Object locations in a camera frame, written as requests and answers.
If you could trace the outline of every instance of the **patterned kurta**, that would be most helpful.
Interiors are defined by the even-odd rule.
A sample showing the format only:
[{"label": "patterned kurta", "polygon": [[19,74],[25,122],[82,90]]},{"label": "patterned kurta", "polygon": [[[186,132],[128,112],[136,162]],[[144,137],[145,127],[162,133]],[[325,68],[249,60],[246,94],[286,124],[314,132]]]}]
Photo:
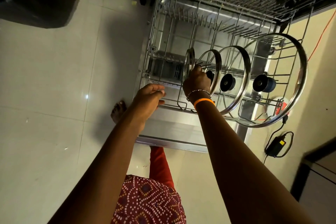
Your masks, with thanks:
[{"label": "patterned kurta", "polygon": [[127,175],[111,223],[186,223],[186,215],[173,188]]}]

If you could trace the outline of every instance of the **silver bracelet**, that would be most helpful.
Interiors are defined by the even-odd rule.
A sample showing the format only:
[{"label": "silver bracelet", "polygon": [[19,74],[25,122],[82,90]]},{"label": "silver bracelet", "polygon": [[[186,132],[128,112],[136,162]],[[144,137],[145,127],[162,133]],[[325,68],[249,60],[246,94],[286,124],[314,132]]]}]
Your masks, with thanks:
[{"label": "silver bracelet", "polygon": [[192,90],[192,91],[190,91],[189,94],[187,95],[187,100],[188,100],[189,102],[190,102],[190,100],[189,100],[189,96],[190,96],[190,94],[193,93],[193,92],[197,92],[197,91],[204,91],[204,92],[208,93],[209,96],[211,97],[210,92],[208,92],[207,90],[200,90],[200,89],[198,89],[198,90]]}]

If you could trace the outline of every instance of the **hand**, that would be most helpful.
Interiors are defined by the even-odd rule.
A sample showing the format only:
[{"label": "hand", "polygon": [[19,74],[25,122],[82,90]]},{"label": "hand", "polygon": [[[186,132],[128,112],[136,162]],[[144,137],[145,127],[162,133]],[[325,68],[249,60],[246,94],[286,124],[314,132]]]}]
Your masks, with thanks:
[{"label": "hand", "polygon": [[159,84],[147,84],[138,91],[127,111],[145,125],[146,120],[158,108],[158,105],[165,103],[164,100],[160,100],[166,95],[164,88]]},{"label": "hand", "polygon": [[[207,74],[202,72],[202,68],[196,65],[190,72],[189,77],[183,82],[184,94],[188,94],[193,90],[206,90],[210,92],[211,80]],[[200,98],[210,98],[209,94],[204,91],[193,92],[189,95],[189,100],[192,104]]]}]

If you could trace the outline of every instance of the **bracelet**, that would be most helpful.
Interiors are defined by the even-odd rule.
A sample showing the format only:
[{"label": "bracelet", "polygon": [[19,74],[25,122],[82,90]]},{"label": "bracelet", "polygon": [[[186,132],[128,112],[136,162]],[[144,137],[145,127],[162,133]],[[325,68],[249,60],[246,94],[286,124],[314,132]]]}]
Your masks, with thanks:
[{"label": "bracelet", "polygon": [[200,98],[198,100],[195,101],[194,103],[194,108],[196,109],[196,105],[199,103],[199,102],[202,102],[202,101],[209,101],[211,103],[214,104],[214,106],[216,106],[216,104],[210,99],[210,98]]},{"label": "bracelet", "polygon": [[190,102],[190,100],[189,100],[189,96],[190,96],[190,94],[193,93],[193,92],[197,92],[197,91],[204,91],[204,92],[208,93],[209,96],[211,97],[210,92],[208,92],[207,90],[200,90],[200,89],[198,89],[198,90],[192,90],[192,91],[190,91],[189,94],[187,95],[187,100],[188,100],[189,102]]}]

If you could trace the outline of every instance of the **dishwasher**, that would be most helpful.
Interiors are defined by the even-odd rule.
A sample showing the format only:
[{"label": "dishwasher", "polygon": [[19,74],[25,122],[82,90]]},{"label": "dishwasher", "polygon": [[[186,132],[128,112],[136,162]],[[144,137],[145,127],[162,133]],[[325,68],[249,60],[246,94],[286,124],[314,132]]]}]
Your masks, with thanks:
[{"label": "dishwasher", "polygon": [[[138,142],[207,152],[182,89],[196,64],[211,79],[216,107],[242,140],[250,129],[290,114],[307,78],[301,44],[315,1],[155,0],[134,95],[148,83],[164,85],[167,95]],[[302,32],[292,36],[293,18],[302,9],[310,14]]]}]

